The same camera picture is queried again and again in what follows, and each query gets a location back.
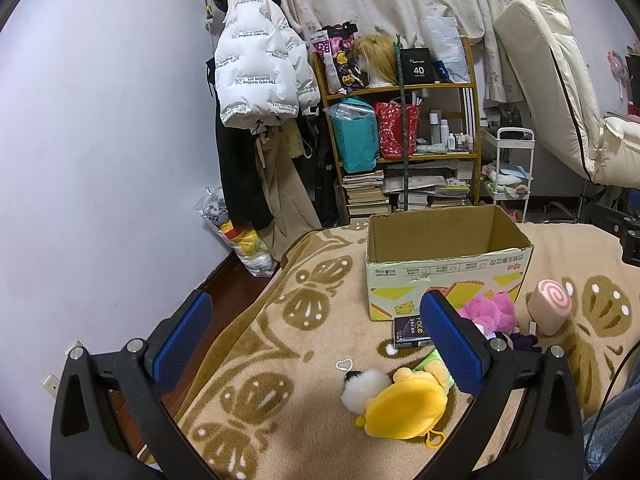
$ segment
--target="pink plush toy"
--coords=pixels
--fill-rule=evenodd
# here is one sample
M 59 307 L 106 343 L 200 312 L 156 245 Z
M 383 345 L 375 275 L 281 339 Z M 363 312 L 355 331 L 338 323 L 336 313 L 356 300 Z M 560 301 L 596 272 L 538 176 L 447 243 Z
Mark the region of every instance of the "pink plush toy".
M 491 332 L 511 333 L 518 324 L 516 307 L 506 292 L 496 294 L 492 299 L 479 296 L 465 303 L 458 313 L 482 327 L 484 335 Z

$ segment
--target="teal bag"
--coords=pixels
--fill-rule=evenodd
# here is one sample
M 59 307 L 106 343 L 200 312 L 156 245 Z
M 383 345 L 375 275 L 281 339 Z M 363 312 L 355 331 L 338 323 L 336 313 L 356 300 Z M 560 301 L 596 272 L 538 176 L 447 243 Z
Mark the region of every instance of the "teal bag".
M 378 163 L 380 143 L 378 140 L 378 119 L 375 110 L 366 101 L 347 98 L 343 104 L 357 105 L 371 110 L 364 118 L 344 120 L 327 112 L 334 126 L 335 142 L 342 158 L 342 166 L 347 173 L 371 171 Z

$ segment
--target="pink spiral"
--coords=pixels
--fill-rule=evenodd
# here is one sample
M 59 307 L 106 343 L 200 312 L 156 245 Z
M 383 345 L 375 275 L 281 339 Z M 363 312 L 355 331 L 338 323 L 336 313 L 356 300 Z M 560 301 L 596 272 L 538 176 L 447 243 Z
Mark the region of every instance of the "pink spiral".
M 571 297 L 558 282 L 545 280 L 540 282 L 538 289 L 551 305 L 561 310 L 569 310 L 571 308 Z

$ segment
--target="white puffer jacket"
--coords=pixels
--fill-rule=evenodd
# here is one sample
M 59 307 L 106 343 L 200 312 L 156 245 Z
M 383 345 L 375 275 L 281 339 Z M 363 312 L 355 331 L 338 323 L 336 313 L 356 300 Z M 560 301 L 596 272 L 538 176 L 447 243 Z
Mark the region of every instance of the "white puffer jacket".
M 216 89 L 225 126 L 279 126 L 320 101 L 306 44 L 271 0 L 228 0 L 216 49 Z

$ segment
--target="red bag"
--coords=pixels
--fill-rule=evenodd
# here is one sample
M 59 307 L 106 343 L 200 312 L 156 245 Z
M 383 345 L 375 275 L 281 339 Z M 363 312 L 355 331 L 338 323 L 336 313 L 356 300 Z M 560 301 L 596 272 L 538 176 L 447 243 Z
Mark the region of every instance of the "red bag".
M 418 136 L 418 122 L 420 121 L 419 105 L 407 105 L 406 119 L 409 132 L 409 156 L 415 153 L 415 143 Z M 402 152 L 402 107 L 400 103 L 376 103 L 378 117 L 378 133 L 380 135 L 380 153 L 384 158 L 403 158 Z

